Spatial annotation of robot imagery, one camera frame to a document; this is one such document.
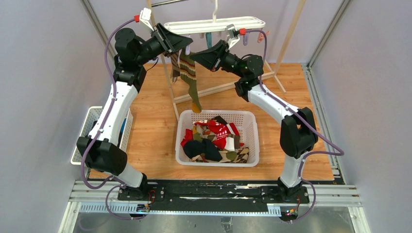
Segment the wooden clothes rack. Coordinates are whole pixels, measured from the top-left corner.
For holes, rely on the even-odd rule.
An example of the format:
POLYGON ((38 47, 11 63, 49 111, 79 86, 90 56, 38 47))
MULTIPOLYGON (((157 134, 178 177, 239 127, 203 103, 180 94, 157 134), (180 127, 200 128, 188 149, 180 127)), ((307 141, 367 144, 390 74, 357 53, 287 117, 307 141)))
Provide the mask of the wooden clothes rack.
MULTIPOLYGON (((183 1, 185 1, 185 0, 169 0, 169 1, 164 1, 164 2, 160 2, 160 3, 152 4, 151 0, 146 0, 146 3, 147 3, 147 7, 152 10, 153 7, 166 5, 166 4, 173 4, 173 3, 177 3, 177 2, 183 2, 183 1)), ((284 39, 284 42, 282 44, 282 48, 281 48, 281 50, 279 52, 279 55, 278 55, 278 58, 276 60, 276 64, 275 64, 274 69, 272 69, 270 64, 268 63, 268 61, 266 59, 264 59, 264 65, 267 67, 267 69, 270 72, 264 73, 262 75, 262 79, 265 80, 265 79, 268 79, 270 77, 273 77, 274 80, 277 82, 277 85, 280 88, 280 90, 282 91, 282 93, 286 93, 286 89, 284 88, 283 84, 280 82, 279 78, 277 77, 277 72, 278 72, 278 70, 280 68, 280 65, 283 61, 283 58, 286 54, 287 48, 289 46, 290 40, 293 36, 294 30, 295 30, 296 25, 298 23, 298 20, 301 16, 301 13, 304 9, 305 3, 306 3, 306 0, 300 0, 297 7, 296 7, 296 10, 295 10, 295 13, 293 15, 292 21, 290 23, 288 32, 287 32, 286 37, 284 39)), ((164 60, 164 57, 165 56, 162 55, 161 60, 162 60, 162 64, 163 64, 164 71, 165 71, 166 78, 167 78, 168 77, 168 71, 167 71, 167 68, 166 68, 166 62, 164 60)), ((177 111, 176 105, 178 103, 189 101, 189 100, 191 100, 191 98, 190 98, 189 94, 174 97, 174 92, 173 92, 173 88, 171 86, 171 81, 169 81, 169 80, 168 80, 168 85, 169 85, 169 90, 170 90, 170 94, 171 94, 171 98, 172 98, 172 104, 173 104, 173 107, 174 107, 176 118, 177 118, 177 120, 179 120, 180 116, 179 116, 179 113, 177 111)), ((198 91, 198 96, 199 97, 204 97, 204 96, 216 94, 216 93, 219 93, 219 92, 223 92, 223 91, 226 91, 226 90, 230 90, 234 87, 235 87, 234 82, 226 83, 226 84, 222 84, 222 85, 219 85, 219 86, 215 86, 215 87, 211 87, 211 88, 208 88, 208 89, 198 91)))

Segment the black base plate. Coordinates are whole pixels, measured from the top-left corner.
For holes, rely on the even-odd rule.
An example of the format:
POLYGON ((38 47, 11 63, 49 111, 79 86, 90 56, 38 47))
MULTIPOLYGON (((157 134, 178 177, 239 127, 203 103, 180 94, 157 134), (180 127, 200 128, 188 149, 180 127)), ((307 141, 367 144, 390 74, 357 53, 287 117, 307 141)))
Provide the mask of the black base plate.
POLYGON ((289 193, 277 182, 246 181, 168 181, 151 180, 146 191, 125 188, 118 200, 148 203, 152 211, 244 212, 268 210, 268 204, 296 207, 308 204, 308 190, 302 186, 289 193))

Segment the dark clothes in left basket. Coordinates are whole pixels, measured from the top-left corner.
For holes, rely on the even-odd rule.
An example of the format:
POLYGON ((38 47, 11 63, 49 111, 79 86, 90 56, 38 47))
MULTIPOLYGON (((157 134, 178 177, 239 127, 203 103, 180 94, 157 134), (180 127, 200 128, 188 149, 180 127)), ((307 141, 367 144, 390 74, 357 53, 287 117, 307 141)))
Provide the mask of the dark clothes in left basket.
POLYGON ((110 121, 108 119, 104 125, 102 123, 103 118, 99 118, 87 136, 91 139, 96 138, 96 143, 98 141, 105 141, 117 146, 122 151, 126 151, 130 134, 128 120, 126 118, 117 121, 110 121))

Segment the brown striped sock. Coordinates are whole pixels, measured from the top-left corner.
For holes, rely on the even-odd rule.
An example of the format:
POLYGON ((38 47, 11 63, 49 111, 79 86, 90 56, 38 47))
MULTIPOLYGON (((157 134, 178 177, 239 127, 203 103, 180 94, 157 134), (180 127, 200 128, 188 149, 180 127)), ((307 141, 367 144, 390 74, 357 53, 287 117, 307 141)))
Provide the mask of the brown striped sock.
POLYGON ((176 83, 178 77, 180 76, 180 66, 179 66, 179 52, 176 52, 170 56, 172 70, 170 74, 170 79, 172 83, 176 83))

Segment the white centre laundry basket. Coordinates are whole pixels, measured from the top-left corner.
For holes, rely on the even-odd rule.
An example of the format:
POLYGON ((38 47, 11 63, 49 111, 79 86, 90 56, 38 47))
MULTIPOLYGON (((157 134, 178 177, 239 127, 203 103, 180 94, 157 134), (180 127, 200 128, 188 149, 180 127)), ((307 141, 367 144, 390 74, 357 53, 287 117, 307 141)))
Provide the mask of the white centre laundry basket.
POLYGON ((175 157, 176 161, 186 166, 213 166, 213 167, 254 167, 259 162, 259 136, 258 126, 255 115, 248 111, 233 110, 203 110, 197 114, 191 110, 185 110, 181 113, 176 135, 175 157), (209 119, 216 116, 223 117, 229 123, 234 123, 240 133, 240 142, 244 143, 249 149, 249 156, 246 163, 198 163, 191 162, 185 155, 181 141, 185 135, 185 129, 189 129, 194 122, 203 119, 209 119))

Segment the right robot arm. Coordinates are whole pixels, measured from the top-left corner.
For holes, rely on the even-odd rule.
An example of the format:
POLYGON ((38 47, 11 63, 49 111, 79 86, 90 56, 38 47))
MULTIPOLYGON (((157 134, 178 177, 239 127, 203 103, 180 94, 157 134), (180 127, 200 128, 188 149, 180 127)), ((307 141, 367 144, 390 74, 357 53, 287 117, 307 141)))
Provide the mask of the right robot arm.
POLYGON ((220 40, 215 46, 190 57, 212 72, 221 69, 237 75, 239 80, 234 83, 237 95, 258 106, 280 125, 280 146, 285 162, 277 181, 277 196, 283 202, 292 201, 303 190, 305 160, 318 142, 312 110, 287 103, 263 84, 264 59, 260 55, 240 58, 229 51, 227 42, 220 40))

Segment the orange hanger clip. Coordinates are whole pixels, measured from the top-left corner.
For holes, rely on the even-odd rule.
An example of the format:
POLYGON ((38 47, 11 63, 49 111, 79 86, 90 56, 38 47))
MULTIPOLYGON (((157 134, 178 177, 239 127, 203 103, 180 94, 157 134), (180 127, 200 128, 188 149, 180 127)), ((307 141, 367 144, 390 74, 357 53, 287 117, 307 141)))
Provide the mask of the orange hanger clip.
POLYGON ((269 31, 266 31, 265 34, 260 33, 260 34, 259 34, 259 37, 258 37, 258 39, 257 39, 257 42, 258 42, 258 43, 261 43, 262 41, 264 41, 264 40, 265 40, 265 37, 266 37, 269 33, 270 33, 269 31))

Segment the purple hanger clip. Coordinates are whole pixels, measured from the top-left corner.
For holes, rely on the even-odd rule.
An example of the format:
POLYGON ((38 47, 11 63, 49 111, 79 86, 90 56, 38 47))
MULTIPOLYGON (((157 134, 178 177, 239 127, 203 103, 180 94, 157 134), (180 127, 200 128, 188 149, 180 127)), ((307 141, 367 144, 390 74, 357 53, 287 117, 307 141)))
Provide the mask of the purple hanger clip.
POLYGON ((189 56, 191 54, 190 45, 187 45, 185 48, 185 55, 189 56))
POLYGON ((248 41, 249 41, 249 33, 246 33, 245 35, 242 36, 242 43, 244 46, 248 45, 248 41))

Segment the white plastic clip hanger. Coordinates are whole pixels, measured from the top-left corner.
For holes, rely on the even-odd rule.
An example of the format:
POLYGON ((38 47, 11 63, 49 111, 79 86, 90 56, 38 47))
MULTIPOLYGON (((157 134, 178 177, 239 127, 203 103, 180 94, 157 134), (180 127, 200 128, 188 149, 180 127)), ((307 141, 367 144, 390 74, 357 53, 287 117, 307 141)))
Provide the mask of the white plastic clip hanger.
POLYGON ((216 0, 212 19, 168 22, 164 24, 164 27, 180 35, 227 31, 237 36, 245 35, 248 30, 262 29, 266 25, 265 21, 252 16, 217 18, 218 9, 216 0))

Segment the pile of colourful socks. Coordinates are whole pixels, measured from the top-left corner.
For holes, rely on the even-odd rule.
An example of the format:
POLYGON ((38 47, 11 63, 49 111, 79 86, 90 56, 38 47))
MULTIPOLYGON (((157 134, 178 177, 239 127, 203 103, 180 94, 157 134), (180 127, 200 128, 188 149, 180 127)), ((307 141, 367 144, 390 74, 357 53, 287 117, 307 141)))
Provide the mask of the pile of colourful socks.
POLYGON ((221 116, 192 122, 177 145, 193 163, 245 164, 250 153, 236 124, 221 116))

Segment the olive green striped sock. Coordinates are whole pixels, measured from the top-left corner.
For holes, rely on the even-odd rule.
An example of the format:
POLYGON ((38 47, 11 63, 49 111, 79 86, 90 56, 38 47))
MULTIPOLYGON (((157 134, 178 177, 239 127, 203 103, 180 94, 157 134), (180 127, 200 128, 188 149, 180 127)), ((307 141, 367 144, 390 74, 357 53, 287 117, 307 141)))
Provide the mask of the olive green striped sock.
POLYGON ((202 106, 199 101, 196 78, 195 61, 191 58, 192 53, 186 55, 185 49, 182 49, 179 55, 180 78, 189 85, 188 94, 192 100, 191 109, 194 113, 201 113, 202 106))

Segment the teal hanger clip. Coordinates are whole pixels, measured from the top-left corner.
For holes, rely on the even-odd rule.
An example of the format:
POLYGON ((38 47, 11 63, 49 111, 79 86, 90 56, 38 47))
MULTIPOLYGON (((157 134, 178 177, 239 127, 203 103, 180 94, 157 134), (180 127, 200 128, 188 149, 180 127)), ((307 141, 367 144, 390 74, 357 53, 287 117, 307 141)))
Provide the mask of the teal hanger clip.
POLYGON ((207 48, 210 49, 210 48, 212 47, 212 36, 211 36, 211 33, 205 33, 205 38, 206 38, 207 48))

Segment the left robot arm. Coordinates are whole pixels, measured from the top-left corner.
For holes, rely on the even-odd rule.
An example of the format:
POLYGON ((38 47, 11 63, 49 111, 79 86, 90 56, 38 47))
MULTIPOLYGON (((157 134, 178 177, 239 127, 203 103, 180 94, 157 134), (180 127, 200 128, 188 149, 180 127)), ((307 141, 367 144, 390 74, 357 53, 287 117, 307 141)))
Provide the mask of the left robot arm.
POLYGON ((119 134, 130 106, 142 88, 147 71, 144 65, 161 54, 173 54, 193 40, 175 34, 158 23, 151 30, 151 38, 144 40, 127 25, 117 27, 109 36, 115 39, 117 54, 115 69, 111 70, 107 55, 104 62, 111 81, 111 89, 102 114, 87 136, 80 136, 77 149, 81 153, 81 177, 90 189, 100 189, 109 180, 120 183, 137 200, 148 197, 147 176, 133 168, 127 153, 119 147, 119 134))

